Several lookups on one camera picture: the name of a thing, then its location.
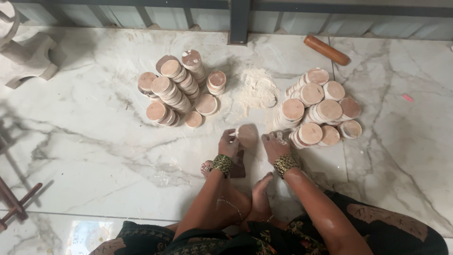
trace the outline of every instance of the small pink object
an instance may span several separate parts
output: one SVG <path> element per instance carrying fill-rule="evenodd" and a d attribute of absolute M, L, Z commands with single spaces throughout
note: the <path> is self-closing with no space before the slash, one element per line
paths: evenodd
<path fill-rule="evenodd" d="M 409 96 L 408 94 L 404 94 L 403 97 L 404 97 L 404 99 L 406 99 L 409 102 L 413 102 L 414 101 L 414 99 L 411 96 Z"/>

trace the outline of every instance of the gold bangle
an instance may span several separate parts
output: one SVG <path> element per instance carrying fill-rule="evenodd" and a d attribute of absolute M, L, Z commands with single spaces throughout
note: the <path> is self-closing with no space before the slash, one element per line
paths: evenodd
<path fill-rule="evenodd" d="M 293 167 L 299 167 L 299 164 L 291 157 L 291 155 L 280 156 L 274 162 L 274 169 L 279 173 L 282 179 L 284 173 Z"/>
<path fill-rule="evenodd" d="M 214 168 L 220 170 L 225 175 L 225 178 L 228 178 L 230 170 L 233 168 L 233 161 L 228 156 L 219 154 L 212 162 L 209 171 Z"/>

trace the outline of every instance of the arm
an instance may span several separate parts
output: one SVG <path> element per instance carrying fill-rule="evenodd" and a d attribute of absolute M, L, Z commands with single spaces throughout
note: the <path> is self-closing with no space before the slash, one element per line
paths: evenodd
<path fill-rule="evenodd" d="M 289 144 L 282 142 L 282 134 L 263 135 L 263 143 L 272 165 L 282 155 L 290 154 Z M 372 255 L 370 247 L 360 236 L 343 212 L 321 192 L 299 168 L 293 167 L 283 174 L 305 207 L 313 225 L 332 255 Z"/>
<path fill-rule="evenodd" d="M 229 129 L 223 133 L 219 142 L 219 154 L 226 155 L 230 158 L 233 158 L 237 154 L 239 141 L 234 136 L 230 136 L 234 131 L 234 129 Z M 174 235 L 175 239 L 181 233 L 190 229 L 209 229 L 211 226 L 211 219 L 214 216 L 213 212 L 216 210 L 217 199 L 220 196 L 226 181 L 227 179 L 223 172 L 215 168 L 212 169 L 209 177 L 195 197 L 195 200 L 192 202 L 183 220 L 179 223 L 178 229 Z"/>

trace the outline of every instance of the marble floor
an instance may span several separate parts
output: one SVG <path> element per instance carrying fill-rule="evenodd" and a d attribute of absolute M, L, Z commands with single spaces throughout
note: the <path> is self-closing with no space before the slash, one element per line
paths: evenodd
<path fill-rule="evenodd" d="M 280 98 L 306 70 L 326 69 L 361 104 L 363 134 L 300 151 L 305 169 L 319 185 L 419 219 L 453 245 L 452 42 L 321 37 L 351 57 L 343 67 L 301 36 L 251 34 L 247 46 L 235 46 L 225 33 L 20 27 L 16 39 L 38 31 L 58 42 L 50 58 L 60 70 L 49 81 L 0 87 L 0 131 L 12 144 L 0 155 L 0 175 L 17 197 L 38 182 L 44 187 L 27 205 L 29 219 L 13 219 L 0 232 L 0 254 L 88 254 L 114 238 L 124 220 L 181 220 L 222 131 L 244 123 L 260 134 L 272 129 L 276 109 L 246 116 L 238 104 L 240 76 L 249 68 L 266 69 Z M 187 49 L 200 52 L 208 72 L 226 73 L 220 112 L 195 130 L 155 126 L 137 77 L 155 72 L 162 55 Z M 247 178 L 235 184 L 250 193 L 272 166 L 262 146 L 245 163 Z M 302 211 L 278 178 L 269 196 L 281 219 Z"/>

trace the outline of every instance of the wooden handle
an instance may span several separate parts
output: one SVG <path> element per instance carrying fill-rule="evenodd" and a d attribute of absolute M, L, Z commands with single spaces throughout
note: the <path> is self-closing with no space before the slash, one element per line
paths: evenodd
<path fill-rule="evenodd" d="M 345 54 L 339 52 L 338 50 L 330 47 L 328 44 L 325 42 L 319 40 L 318 38 L 312 36 L 312 35 L 307 35 L 307 37 L 304 40 L 304 43 L 321 53 L 322 55 L 330 58 L 333 60 L 335 63 L 338 63 L 340 65 L 347 65 L 349 63 L 349 57 L 346 56 Z"/>

